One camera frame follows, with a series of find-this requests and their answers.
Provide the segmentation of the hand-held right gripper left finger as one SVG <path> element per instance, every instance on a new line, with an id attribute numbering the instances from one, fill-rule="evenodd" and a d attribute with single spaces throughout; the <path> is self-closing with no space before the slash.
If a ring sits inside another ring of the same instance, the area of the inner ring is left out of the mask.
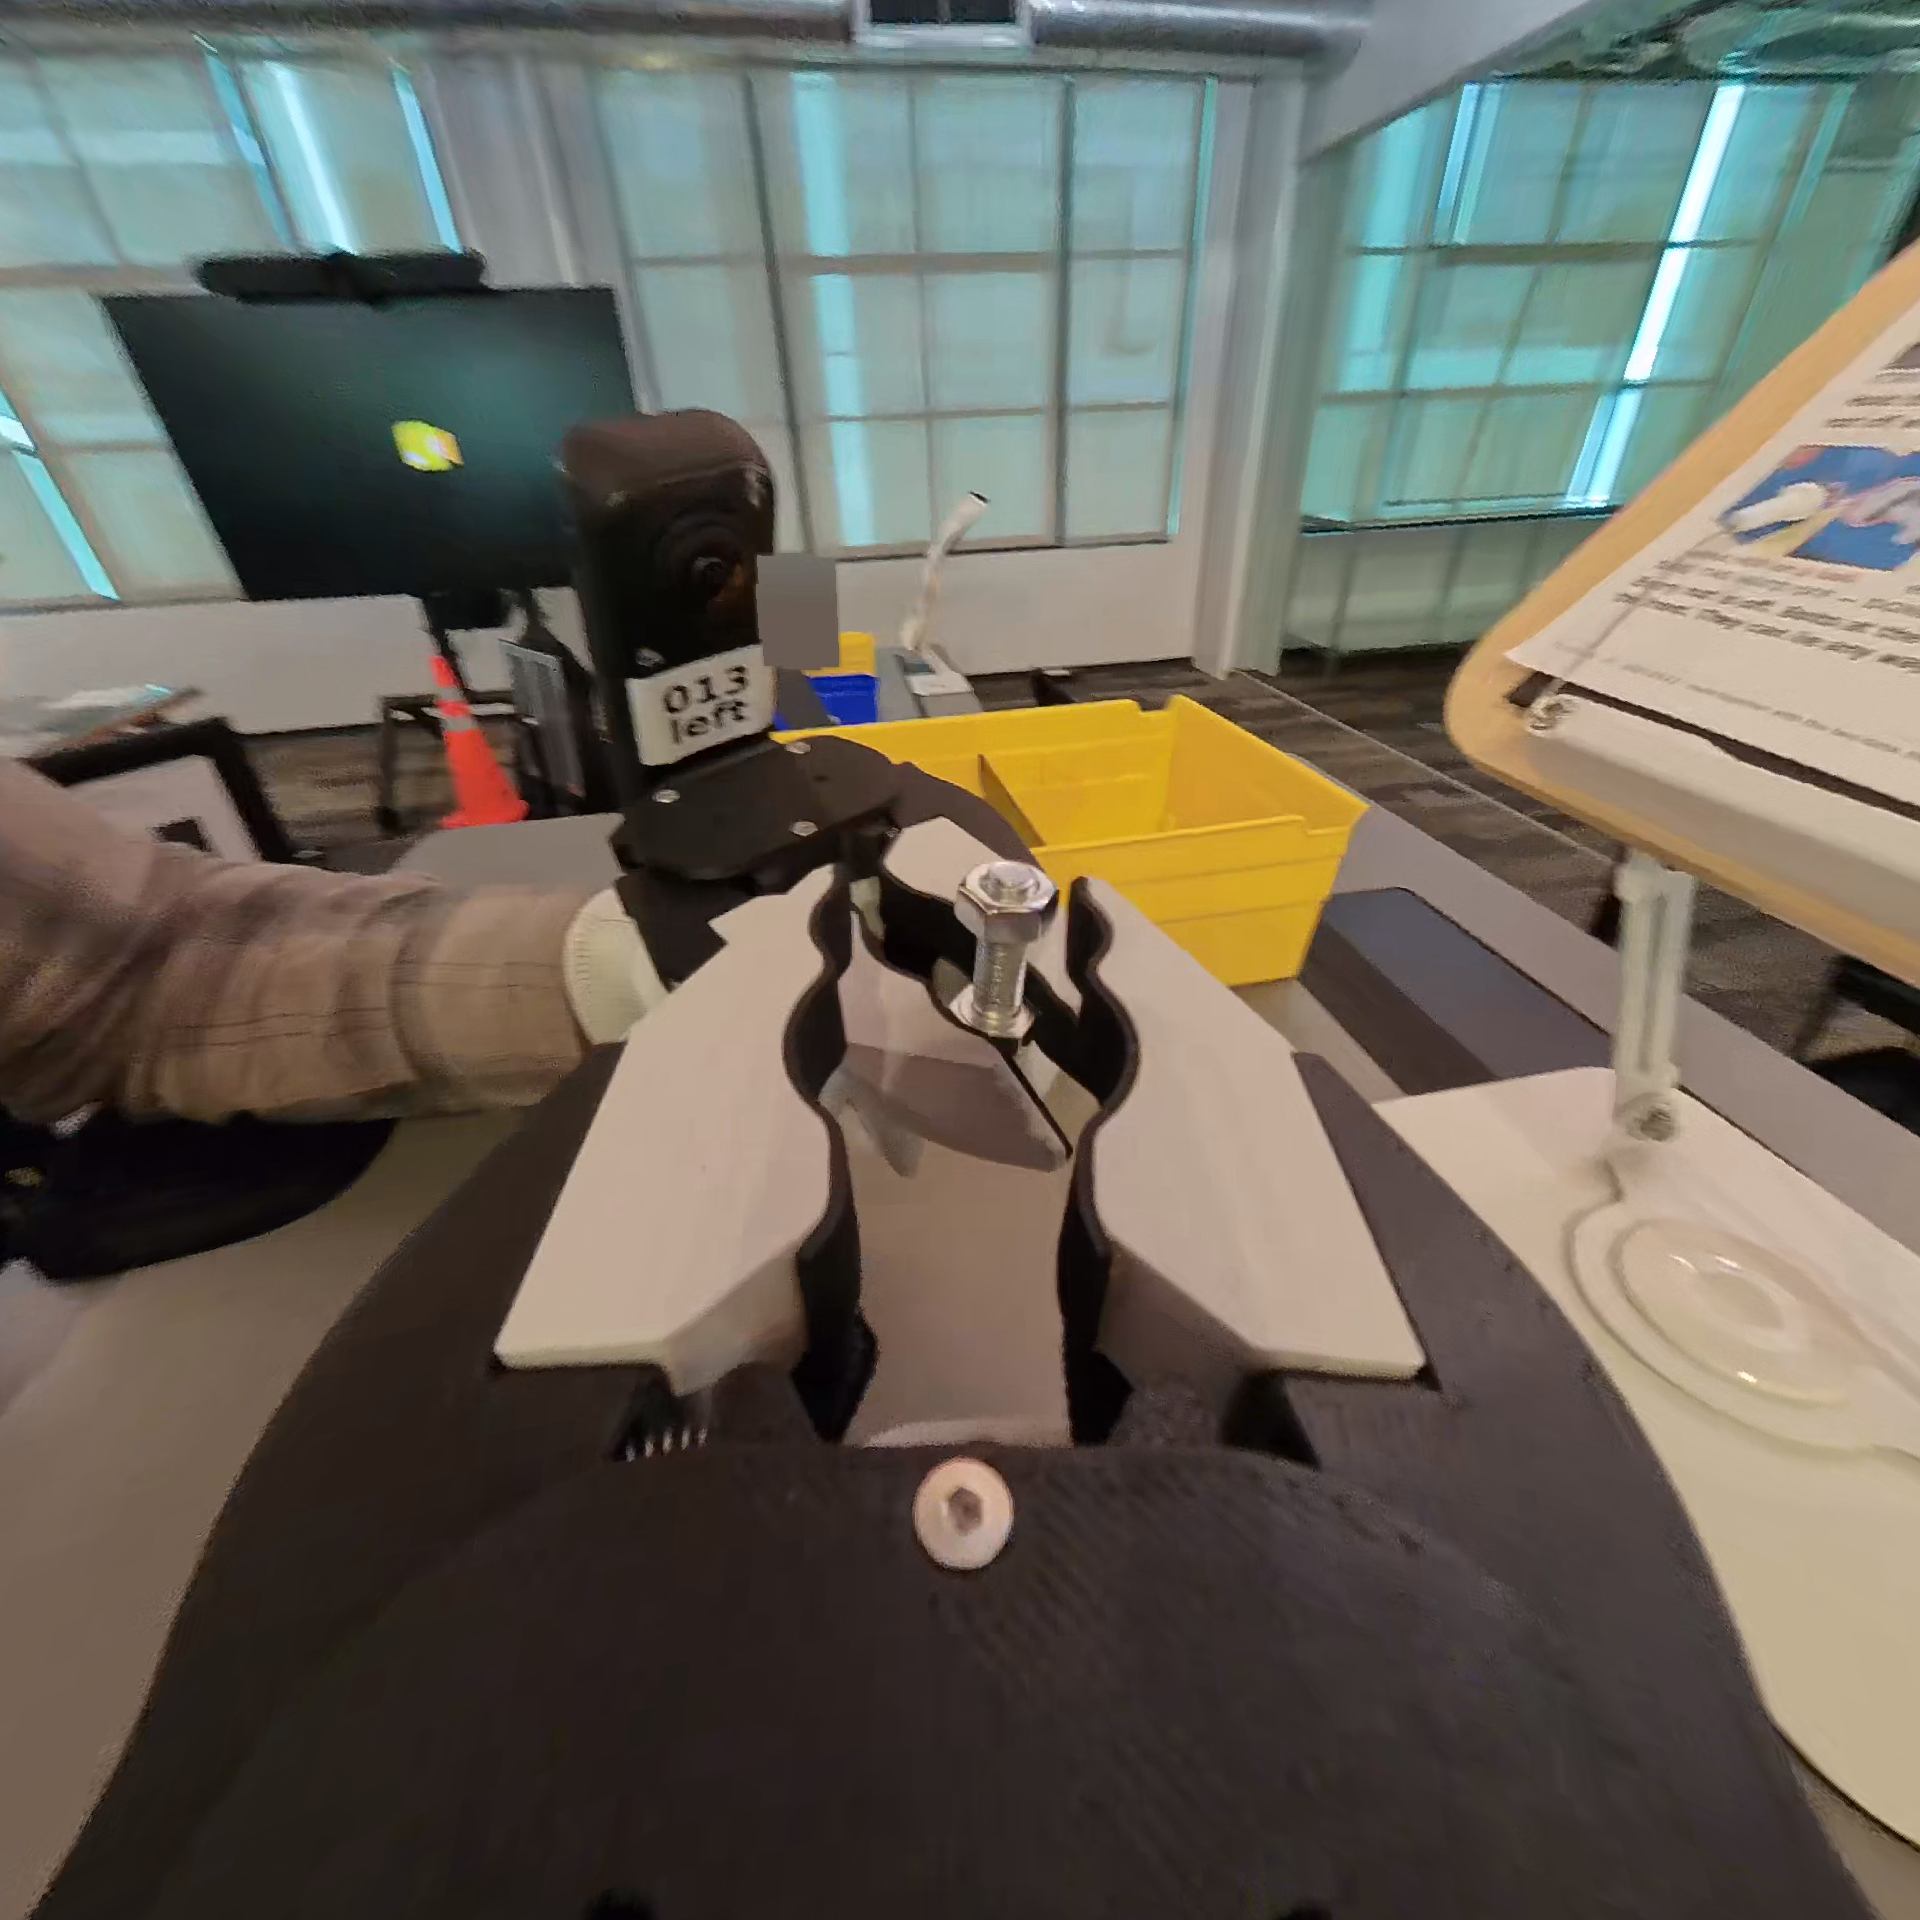
<path id="1" fill-rule="evenodd" d="M 875 1367 L 823 1107 L 851 923 L 832 868 L 760 897 L 632 1029 L 494 1337 L 503 1370 L 635 1367 L 690 1401 L 765 1364 L 823 1439 L 847 1435 Z"/>

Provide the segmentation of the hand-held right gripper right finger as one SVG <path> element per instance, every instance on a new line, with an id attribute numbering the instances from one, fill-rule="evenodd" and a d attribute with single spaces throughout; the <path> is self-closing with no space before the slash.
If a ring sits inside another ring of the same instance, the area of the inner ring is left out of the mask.
<path id="1" fill-rule="evenodd" d="M 1268 1381 L 1406 1384 L 1427 1354 L 1292 1043 L 1097 878 L 1070 888 L 1092 1101 L 1055 1278 L 1068 1432 L 1108 1440 L 1149 1387 L 1230 1418 Z"/>

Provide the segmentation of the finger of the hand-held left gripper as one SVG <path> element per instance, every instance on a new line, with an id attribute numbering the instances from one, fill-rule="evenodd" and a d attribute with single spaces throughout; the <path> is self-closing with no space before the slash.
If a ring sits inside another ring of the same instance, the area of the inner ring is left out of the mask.
<path id="1" fill-rule="evenodd" d="M 948 1006 L 972 982 L 977 936 L 958 898 L 968 876 L 1001 853 L 968 828 L 931 819 L 902 828 L 880 855 L 875 944 L 884 963 Z"/>
<path id="2" fill-rule="evenodd" d="M 1071 1143 L 1047 1107 L 1058 1068 L 1041 1048 L 953 1035 L 941 1050 L 849 1043 L 821 1107 L 860 1129 L 910 1178 L 926 1146 L 981 1165 L 1052 1175 Z"/>

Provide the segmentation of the silver hex bolt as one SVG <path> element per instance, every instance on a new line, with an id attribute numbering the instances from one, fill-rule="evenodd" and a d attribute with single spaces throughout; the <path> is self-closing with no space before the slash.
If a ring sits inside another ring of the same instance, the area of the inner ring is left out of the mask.
<path id="1" fill-rule="evenodd" d="M 1032 914 L 996 917 L 973 934 L 972 972 L 948 1000 L 948 1015 L 968 1032 L 994 1045 L 1019 1045 L 1032 1031 L 1026 1000 L 1030 952 L 1041 936 Z"/>

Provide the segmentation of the yellow plastic bin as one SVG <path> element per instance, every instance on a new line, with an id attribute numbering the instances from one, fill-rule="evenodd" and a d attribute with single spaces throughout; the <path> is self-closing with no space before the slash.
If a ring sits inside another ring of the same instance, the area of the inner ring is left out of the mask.
<path id="1" fill-rule="evenodd" d="M 862 728 L 780 733 L 845 741 L 981 804 L 929 819 L 1015 858 L 1058 888 L 1097 881 L 1228 989 L 1296 979 L 1368 804 L 1187 697 L 1030 707 Z"/>

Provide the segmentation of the person's left forearm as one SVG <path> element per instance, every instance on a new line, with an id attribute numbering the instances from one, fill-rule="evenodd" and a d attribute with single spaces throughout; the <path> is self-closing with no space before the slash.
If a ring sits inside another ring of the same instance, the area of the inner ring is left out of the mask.
<path id="1" fill-rule="evenodd" d="M 228 863 L 1 770 L 1 1105 L 223 1123 L 535 1103 L 590 1052 L 585 897 Z"/>

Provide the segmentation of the person's left hand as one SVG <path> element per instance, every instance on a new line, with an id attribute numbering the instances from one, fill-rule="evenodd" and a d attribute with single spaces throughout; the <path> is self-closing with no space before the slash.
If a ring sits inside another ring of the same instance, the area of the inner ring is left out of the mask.
<path id="1" fill-rule="evenodd" d="M 622 1045 L 669 997 L 669 986 L 616 888 L 588 898 L 566 924 L 559 975 L 588 1046 Z"/>

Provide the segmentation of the orange traffic cone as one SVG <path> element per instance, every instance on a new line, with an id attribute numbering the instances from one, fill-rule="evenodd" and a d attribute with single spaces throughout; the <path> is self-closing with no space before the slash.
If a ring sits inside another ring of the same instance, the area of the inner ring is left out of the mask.
<path id="1" fill-rule="evenodd" d="M 527 806 L 514 779 L 494 755 L 458 669 L 436 650 L 434 715 L 437 721 L 450 808 L 439 821 L 443 832 L 515 826 L 527 819 Z"/>

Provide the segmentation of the black television screen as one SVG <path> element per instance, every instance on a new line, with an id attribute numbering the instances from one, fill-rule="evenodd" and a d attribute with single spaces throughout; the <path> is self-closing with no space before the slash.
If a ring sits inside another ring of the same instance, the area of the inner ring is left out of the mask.
<path id="1" fill-rule="evenodd" d="M 246 600 L 569 584 L 564 436 L 634 410 L 612 291 L 101 309 Z"/>

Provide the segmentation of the black video bar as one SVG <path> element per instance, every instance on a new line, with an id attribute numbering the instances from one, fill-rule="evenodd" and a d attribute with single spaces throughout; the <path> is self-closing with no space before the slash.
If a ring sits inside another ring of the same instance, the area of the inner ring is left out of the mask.
<path id="1" fill-rule="evenodd" d="M 490 291 L 487 261 L 469 251 L 223 255 L 196 262 L 193 283 L 210 296 L 249 307 L 380 309 Z"/>

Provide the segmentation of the wooden document stand board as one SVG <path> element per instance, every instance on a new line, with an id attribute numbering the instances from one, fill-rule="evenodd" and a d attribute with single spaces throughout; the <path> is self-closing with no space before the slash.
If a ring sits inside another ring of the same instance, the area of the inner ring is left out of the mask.
<path id="1" fill-rule="evenodd" d="M 1916 249 L 1451 675 L 1475 769 L 1916 985 Z"/>

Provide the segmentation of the printed instruction sheet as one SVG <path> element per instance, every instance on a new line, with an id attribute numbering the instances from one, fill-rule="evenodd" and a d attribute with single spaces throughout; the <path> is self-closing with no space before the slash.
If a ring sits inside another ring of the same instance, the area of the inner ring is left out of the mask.
<path id="1" fill-rule="evenodd" d="M 1512 669 L 1916 808 L 1916 341 L 1902 262 L 1532 597 Z"/>

